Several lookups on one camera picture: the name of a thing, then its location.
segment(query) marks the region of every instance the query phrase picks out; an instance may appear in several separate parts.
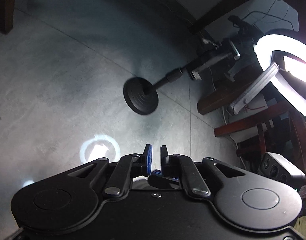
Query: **white round object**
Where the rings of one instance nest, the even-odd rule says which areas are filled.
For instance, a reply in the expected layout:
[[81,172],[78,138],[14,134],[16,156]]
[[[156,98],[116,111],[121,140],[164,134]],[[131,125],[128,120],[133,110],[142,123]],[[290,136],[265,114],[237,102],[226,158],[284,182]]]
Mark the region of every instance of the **white round object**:
[[[254,45],[254,51],[263,71],[271,64],[272,52],[274,50],[291,53],[306,62],[305,44],[288,36],[269,34],[260,38],[257,44]],[[286,100],[306,116],[306,100],[291,87],[280,73],[277,73],[271,79],[271,82]]]

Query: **yellow fabric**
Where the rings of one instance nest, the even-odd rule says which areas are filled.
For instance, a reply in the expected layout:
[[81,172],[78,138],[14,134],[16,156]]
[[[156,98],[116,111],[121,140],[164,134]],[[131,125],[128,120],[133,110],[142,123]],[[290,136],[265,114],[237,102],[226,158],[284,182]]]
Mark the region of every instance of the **yellow fabric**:
[[294,229],[306,237],[306,217],[300,217],[297,219]]

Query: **round black base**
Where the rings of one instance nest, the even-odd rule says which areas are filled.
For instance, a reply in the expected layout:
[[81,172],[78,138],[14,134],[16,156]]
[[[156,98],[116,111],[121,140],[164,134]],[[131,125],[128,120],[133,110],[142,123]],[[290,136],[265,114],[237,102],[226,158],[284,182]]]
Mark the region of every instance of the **round black base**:
[[135,77],[125,82],[123,88],[124,99],[135,113],[147,115],[157,108],[157,92],[153,91],[148,95],[144,94],[144,89],[150,87],[152,87],[152,84],[144,78]]

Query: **tile floor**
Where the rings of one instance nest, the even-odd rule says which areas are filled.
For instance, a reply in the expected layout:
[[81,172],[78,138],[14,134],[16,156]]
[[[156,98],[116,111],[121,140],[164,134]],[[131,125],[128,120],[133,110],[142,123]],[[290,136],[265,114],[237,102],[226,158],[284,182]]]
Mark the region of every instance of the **tile floor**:
[[240,166],[233,143],[214,137],[221,110],[197,113],[209,74],[161,88],[149,116],[124,101],[128,78],[155,82],[196,56],[194,37],[158,1],[16,0],[14,17],[0,34],[0,238],[16,230],[10,201],[26,181],[81,165],[96,144],[116,160],[150,143],[154,168],[161,145]]

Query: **illuminated ring light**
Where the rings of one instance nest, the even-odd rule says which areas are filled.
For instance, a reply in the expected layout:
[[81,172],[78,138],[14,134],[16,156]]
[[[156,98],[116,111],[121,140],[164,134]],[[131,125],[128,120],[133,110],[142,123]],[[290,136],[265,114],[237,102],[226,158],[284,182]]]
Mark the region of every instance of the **illuminated ring light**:
[[[254,51],[263,71],[271,64],[272,51],[274,50],[291,53],[306,62],[305,44],[288,36],[269,34],[260,38],[254,45]],[[291,87],[280,73],[272,77],[271,82],[286,100],[306,116],[306,100]]]
[[86,158],[85,158],[85,151],[87,149],[87,147],[93,143],[93,142],[96,142],[96,141],[107,141],[107,142],[110,142],[113,146],[114,146],[114,149],[115,149],[115,158],[112,162],[118,162],[120,160],[120,147],[117,143],[117,141],[114,140],[114,138],[108,136],[108,135],[104,135],[104,134],[95,134],[94,135],[94,138],[90,139],[90,140],[87,140],[86,142],[84,142],[80,148],[80,161],[82,163],[87,163],[86,161]]

